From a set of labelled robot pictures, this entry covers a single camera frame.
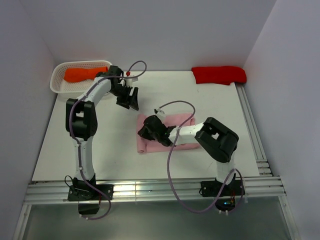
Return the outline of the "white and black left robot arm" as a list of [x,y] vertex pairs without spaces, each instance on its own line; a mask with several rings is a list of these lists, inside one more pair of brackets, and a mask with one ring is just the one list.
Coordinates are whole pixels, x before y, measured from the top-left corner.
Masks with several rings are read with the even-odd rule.
[[112,94],[116,96],[117,105],[139,110],[139,89],[132,86],[136,81],[137,76],[112,65],[108,71],[95,76],[88,90],[66,101],[65,128],[73,140],[76,156],[75,176],[69,187],[68,200],[93,200],[102,194],[96,184],[92,153],[93,137],[98,130],[96,106],[105,94]]

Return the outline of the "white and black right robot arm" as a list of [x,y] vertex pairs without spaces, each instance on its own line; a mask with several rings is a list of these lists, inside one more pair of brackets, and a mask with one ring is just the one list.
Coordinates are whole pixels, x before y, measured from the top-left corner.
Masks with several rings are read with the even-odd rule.
[[234,152],[238,147],[238,135],[213,117],[194,124],[194,118],[190,114],[186,116],[188,119],[183,126],[178,126],[176,120],[172,121],[172,116],[166,123],[156,114],[148,116],[142,121],[137,135],[167,149],[203,148],[216,161],[217,191],[222,195],[229,194],[236,177]]

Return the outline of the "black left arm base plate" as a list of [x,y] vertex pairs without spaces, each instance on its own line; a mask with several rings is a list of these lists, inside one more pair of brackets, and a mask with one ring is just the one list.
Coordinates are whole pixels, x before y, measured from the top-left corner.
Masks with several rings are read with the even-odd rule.
[[98,184],[94,187],[103,194],[92,189],[87,184],[81,186],[72,185],[69,188],[67,200],[70,202],[107,200],[105,196],[112,200],[114,192],[114,186],[112,184]]

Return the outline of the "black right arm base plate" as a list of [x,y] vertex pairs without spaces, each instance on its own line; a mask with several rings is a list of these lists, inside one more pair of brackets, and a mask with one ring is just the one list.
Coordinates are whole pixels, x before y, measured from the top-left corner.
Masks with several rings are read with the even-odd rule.
[[[210,180],[210,181],[201,181],[200,182],[200,190],[199,194],[202,197],[216,197],[222,187],[222,183],[218,182],[216,180]],[[220,197],[231,197],[233,195],[235,196],[241,196],[242,194],[244,195],[245,189],[242,186],[242,182],[240,180],[234,180],[230,184],[226,184],[221,193]]]

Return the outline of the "pink t shirt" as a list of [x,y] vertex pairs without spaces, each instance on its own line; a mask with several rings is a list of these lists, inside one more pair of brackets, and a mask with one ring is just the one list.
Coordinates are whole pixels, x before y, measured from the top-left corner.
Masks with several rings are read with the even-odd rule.
[[[192,115],[191,112],[167,115],[163,123],[166,127],[179,126],[183,121],[188,119],[191,115]],[[138,132],[143,127],[143,123],[146,118],[147,116],[144,114],[139,114],[137,116],[136,132]],[[150,153],[170,151],[169,147],[163,146],[156,140],[147,140],[140,137],[138,134],[136,135],[136,145],[137,145],[137,152],[139,154],[150,154]],[[193,149],[198,149],[199,147],[200,145],[198,143],[188,143],[188,144],[175,146],[174,150],[176,151],[193,150]]]

